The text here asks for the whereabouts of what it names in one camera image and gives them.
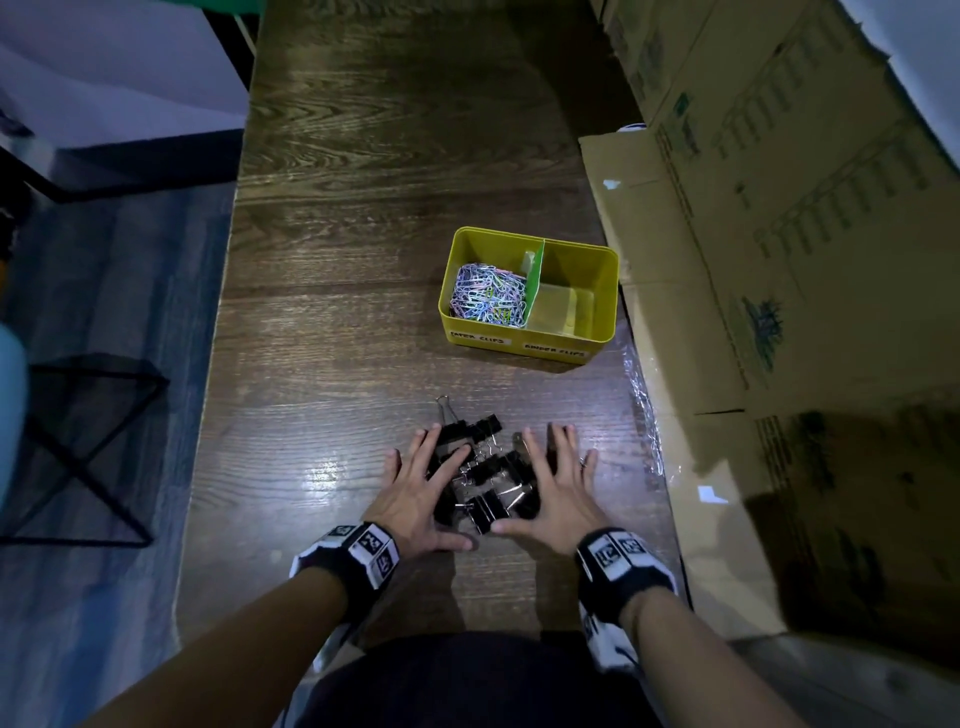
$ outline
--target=wooden tabletop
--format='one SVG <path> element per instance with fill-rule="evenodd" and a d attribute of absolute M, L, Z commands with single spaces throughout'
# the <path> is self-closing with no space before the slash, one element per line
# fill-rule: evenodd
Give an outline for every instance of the wooden tabletop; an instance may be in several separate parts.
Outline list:
<path fill-rule="evenodd" d="M 184 543 L 181 640 L 280 583 L 332 525 L 358 520 L 386 448 L 437 421 L 441 394 L 460 417 L 496 413 L 509 431 L 575 423 L 584 448 L 601 451 L 601 505 L 680 573 L 622 312 L 616 339 L 579 368 L 452 346 L 437 312 L 461 226 L 604 242 L 577 137 L 638 114 L 588 4 L 317 6 L 274 2 L 261 30 Z M 579 622 L 568 559 L 493 537 L 401 565 L 381 606 L 366 644 Z"/>

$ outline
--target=striped carpet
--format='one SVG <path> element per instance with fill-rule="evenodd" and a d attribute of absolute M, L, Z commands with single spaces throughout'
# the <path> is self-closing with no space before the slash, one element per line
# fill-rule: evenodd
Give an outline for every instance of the striped carpet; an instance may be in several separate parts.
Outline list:
<path fill-rule="evenodd" d="M 134 510 L 143 505 L 138 489 L 149 484 L 138 515 L 156 534 L 153 546 L 0 548 L 4 726 L 74 725 L 170 653 L 233 192 L 233 184 L 222 184 L 46 206 L 21 232 L 3 320 L 31 362 L 99 354 L 98 361 L 148 366 L 170 387 L 94 469 L 121 499 L 136 496 Z M 55 407 L 60 436 L 83 450 L 82 440 L 101 431 L 106 416 L 96 398 L 128 396 L 101 392 L 69 413 Z M 14 489 L 52 477 L 49 463 L 35 465 L 21 466 Z M 112 519 L 88 516 L 94 506 L 71 500 L 77 492 L 51 502 L 36 526 L 48 531 L 43 535 L 106 527 L 113 537 L 129 536 Z"/>

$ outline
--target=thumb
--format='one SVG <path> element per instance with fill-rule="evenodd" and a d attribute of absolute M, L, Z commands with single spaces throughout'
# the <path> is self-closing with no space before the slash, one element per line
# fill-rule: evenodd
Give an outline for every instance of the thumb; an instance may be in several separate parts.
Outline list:
<path fill-rule="evenodd" d="M 437 534 L 433 547 L 435 551 L 473 551 L 473 541 L 469 536 L 448 531 L 435 531 L 435 533 Z"/>
<path fill-rule="evenodd" d="M 534 535 L 534 522 L 524 519 L 500 519 L 491 523 L 490 530 L 500 536 L 528 536 Z"/>

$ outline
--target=table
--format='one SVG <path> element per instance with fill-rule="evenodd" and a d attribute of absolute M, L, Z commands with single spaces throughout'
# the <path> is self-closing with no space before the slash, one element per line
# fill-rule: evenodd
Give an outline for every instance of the table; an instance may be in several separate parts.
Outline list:
<path fill-rule="evenodd" d="M 588 4 L 317 6 L 275 2 L 259 40 L 181 641 L 280 583 L 329 527 L 356 521 L 385 449 L 436 421 L 441 394 L 460 417 L 493 412 L 509 431 L 576 423 L 584 448 L 601 450 L 601 505 L 681 573 L 622 311 L 615 340 L 579 368 L 454 347 L 437 312 L 461 226 L 604 242 L 577 137 L 638 113 Z M 401 565 L 381 607 L 365 645 L 579 626 L 570 560 L 495 537 Z"/>

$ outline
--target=person's left hand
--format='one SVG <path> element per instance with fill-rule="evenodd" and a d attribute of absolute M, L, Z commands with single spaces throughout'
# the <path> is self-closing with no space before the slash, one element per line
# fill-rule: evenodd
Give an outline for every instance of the person's left hand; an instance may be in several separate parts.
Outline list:
<path fill-rule="evenodd" d="M 363 515 L 364 521 L 383 526 L 394 537 L 401 558 L 409 559 L 427 551 L 470 551 L 473 541 L 462 533 L 438 531 L 433 509 L 444 486 L 450 482 L 470 453 L 462 446 L 440 466 L 429 480 L 426 468 L 437 446 L 440 426 L 417 430 L 400 462 L 395 449 L 383 464 L 383 490 Z"/>

